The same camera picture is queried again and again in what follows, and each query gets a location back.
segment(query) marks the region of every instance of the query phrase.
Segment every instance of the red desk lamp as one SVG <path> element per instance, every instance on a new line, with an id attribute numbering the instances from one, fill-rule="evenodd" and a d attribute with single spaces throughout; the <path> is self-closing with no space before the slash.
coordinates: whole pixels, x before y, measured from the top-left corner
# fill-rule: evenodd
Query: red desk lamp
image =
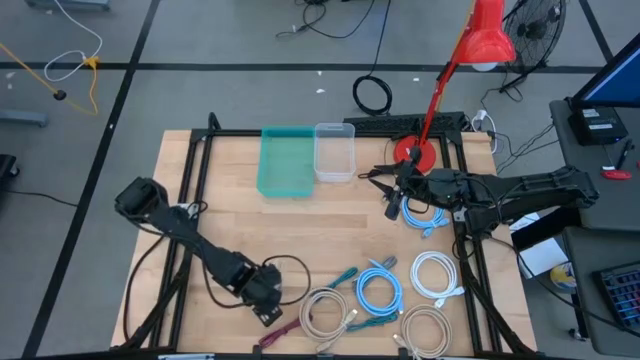
<path id="1" fill-rule="evenodd" d="M 502 31 L 503 11 L 504 0 L 476 0 L 473 13 L 470 14 L 469 22 L 458 45 L 453 50 L 451 60 L 438 76 L 420 138 L 408 136 L 398 141 L 393 152 L 393 159 L 396 163 L 409 160 L 411 148 L 419 146 L 422 150 L 422 158 L 418 163 L 418 170 L 425 173 L 433 167 L 436 162 L 436 151 L 427 140 L 427 134 L 444 87 L 458 65 L 497 63 L 515 59 L 516 55 L 511 39 Z"/>

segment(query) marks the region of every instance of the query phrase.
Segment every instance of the monitor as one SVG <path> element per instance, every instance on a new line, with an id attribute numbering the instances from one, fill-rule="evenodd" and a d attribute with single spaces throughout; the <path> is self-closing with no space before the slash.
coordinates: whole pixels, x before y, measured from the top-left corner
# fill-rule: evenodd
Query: monitor
<path id="1" fill-rule="evenodd" d="M 640 33 L 572 99 L 580 108 L 640 107 Z"/>

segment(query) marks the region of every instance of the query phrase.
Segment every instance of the yellow cable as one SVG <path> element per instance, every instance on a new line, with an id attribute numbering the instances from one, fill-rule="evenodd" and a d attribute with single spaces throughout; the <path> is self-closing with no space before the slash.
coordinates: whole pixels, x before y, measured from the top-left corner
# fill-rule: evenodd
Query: yellow cable
<path id="1" fill-rule="evenodd" d="M 38 74 L 36 74 L 33 70 L 31 70 L 31 68 L 27 64 L 22 62 L 22 60 L 20 60 L 13 52 L 11 52 L 11 50 L 9 50 L 3 43 L 0 43 L 0 48 L 2 50 L 4 50 L 4 52 L 6 52 L 7 55 L 9 55 L 10 58 L 12 58 L 18 64 L 20 64 L 20 66 L 22 66 L 25 70 L 27 70 L 27 72 L 29 72 L 29 74 L 31 74 L 31 76 L 33 76 L 42 85 L 44 85 L 47 89 L 49 89 L 49 91 L 51 91 L 53 94 L 57 94 L 58 93 L 58 89 L 56 89 L 53 86 L 51 86 L 51 84 L 46 82 L 43 78 L 41 78 Z M 87 114 L 87 115 L 91 115 L 91 116 L 97 116 L 98 115 L 98 105 L 96 105 L 96 102 L 93 99 L 93 92 L 95 90 L 96 83 L 98 81 L 98 71 L 97 71 L 98 61 L 100 61 L 100 59 L 97 56 L 92 56 L 90 58 L 87 58 L 84 61 L 84 64 L 89 66 L 89 67 L 91 67 L 91 69 L 93 70 L 93 80 L 91 82 L 91 88 L 89 89 L 89 99 L 91 100 L 91 104 L 93 105 L 93 111 L 87 110 L 84 107 L 76 104 L 75 102 L 73 102 L 68 97 L 64 99 L 64 101 L 67 104 L 69 104 L 71 107 L 73 107 L 76 111 L 79 111 L 81 113 L 84 113 L 84 114 Z"/>

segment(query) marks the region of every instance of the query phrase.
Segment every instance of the lamp shade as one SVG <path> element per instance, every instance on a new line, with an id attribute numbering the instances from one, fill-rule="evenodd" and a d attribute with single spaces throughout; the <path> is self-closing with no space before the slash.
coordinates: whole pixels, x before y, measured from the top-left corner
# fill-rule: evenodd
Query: lamp shade
<path id="1" fill-rule="evenodd" d="M 516 57 L 511 39 L 502 31 L 504 0 L 476 0 L 469 24 L 454 54 L 457 63 L 494 63 Z"/>

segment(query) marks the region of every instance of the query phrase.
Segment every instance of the black keyboard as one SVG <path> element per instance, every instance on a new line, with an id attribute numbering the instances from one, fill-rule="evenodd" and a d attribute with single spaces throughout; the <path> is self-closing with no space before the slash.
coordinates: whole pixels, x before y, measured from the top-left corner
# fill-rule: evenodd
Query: black keyboard
<path id="1" fill-rule="evenodd" d="M 356 132 L 420 132 L 424 122 L 424 114 L 408 114 L 393 116 L 357 117 L 345 118 L 343 122 L 352 124 Z M 468 122 L 461 111 L 438 113 L 433 118 L 430 132 L 443 132 L 447 130 L 464 131 Z"/>
<path id="2" fill-rule="evenodd" d="M 618 324 L 640 328 L 640 262 L 596 271 L 593 278 Z"/>

